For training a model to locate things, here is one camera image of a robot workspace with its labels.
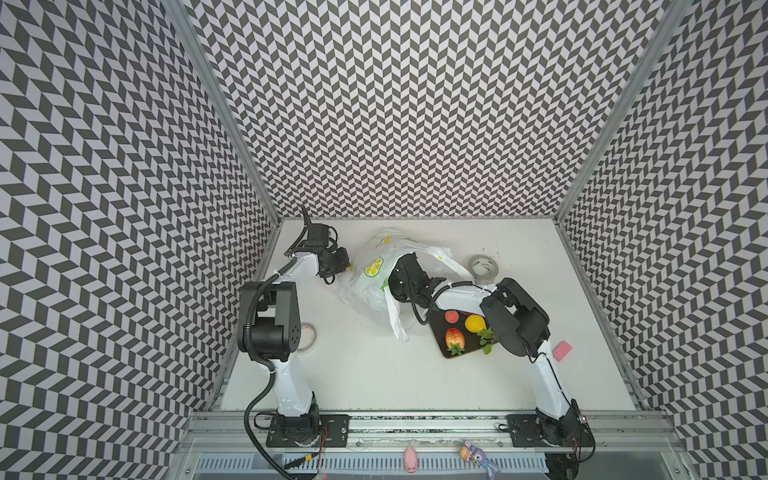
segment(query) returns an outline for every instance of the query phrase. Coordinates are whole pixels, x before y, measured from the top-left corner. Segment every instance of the yellow lemon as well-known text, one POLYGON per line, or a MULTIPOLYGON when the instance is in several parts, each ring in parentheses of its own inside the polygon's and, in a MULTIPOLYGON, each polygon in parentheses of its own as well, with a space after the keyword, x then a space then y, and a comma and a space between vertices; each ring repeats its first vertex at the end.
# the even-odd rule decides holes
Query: yellow lemon
POLYGON ((464 327, 472 333, 477 333, 485 328, 485 319, 480 315, 470 315, 464 322, 464 327))
POLYGON ((366 275, 367 276, 379 275, 379 269, 382 267, 382 263, 384 263, 384 259, 382 257, 379 257, 376 260, 372 261, 366 267, 366 275))

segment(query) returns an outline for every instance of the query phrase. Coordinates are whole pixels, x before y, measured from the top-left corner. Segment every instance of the chevron pattern wallpaper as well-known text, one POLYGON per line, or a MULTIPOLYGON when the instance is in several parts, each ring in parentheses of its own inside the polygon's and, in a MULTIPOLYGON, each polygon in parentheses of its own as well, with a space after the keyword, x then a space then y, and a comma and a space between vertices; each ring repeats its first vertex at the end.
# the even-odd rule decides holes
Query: chevron pattern wallpaper
POLYGON ((694 3, 565 225, 704 478, 768 478, 768 3, 694 3))
POLYGON ((0 476, 160 478, 270 225, 157 0, 0 2, 0 65, 0 476))
POLYGON ((344 217, 553 214, 667 1, 184 0, 278 213, 344 217))

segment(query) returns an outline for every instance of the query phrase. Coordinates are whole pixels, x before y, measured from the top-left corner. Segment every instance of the plastic bag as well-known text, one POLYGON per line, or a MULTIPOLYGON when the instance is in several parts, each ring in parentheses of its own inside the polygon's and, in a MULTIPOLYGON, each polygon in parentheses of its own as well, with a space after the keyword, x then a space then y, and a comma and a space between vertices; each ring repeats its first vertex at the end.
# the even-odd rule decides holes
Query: plastic bag
POLYGON ((414 317, 405 320, 400 316, 400 302, 389 291, 389 274, 403 255, 416 253, 419 265, 430 276, 446 276, 443 272, 428 270, 424 257, 434 257, 438 264, 448 267, 457 280, 472 280, 472 275, 453 260, 451 250, 425 245, 397 230, 386 229, 366 242, 351 259, 349 268, 336 275, 336 291, 345 303, 361 315, 392 328, 401 342, 408 341, 406 329, 414 323, 414 317))

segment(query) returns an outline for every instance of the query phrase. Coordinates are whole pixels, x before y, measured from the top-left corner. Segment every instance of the pink rectangular object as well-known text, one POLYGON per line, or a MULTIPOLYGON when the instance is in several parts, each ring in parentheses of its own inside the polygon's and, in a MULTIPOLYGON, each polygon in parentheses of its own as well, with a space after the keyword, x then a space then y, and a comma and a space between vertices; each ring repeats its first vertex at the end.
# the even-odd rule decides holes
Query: pink rectangular object
POLYGON ((554 348, 554 350, 552 350, 552 356, 559 362, 573 349, 574 347, 572 347, 570 343, 563 340, 554 348))

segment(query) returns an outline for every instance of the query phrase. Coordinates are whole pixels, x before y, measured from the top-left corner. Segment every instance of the purple bunny toy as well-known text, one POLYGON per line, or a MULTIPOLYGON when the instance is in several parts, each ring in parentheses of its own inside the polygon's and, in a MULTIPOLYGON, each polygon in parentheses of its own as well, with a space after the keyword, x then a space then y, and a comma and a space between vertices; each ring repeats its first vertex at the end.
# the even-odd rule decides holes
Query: purple bunny toy
POLYGON ((464 446, 458 455, 467 462, 474 462, 476 465, 486 468, 488 470, 488 480, 494 480, 496 474, 501 471, 495 463, 488 460, 488 456, 482 449, 475 447, 469 440, 464 442, 464 446))

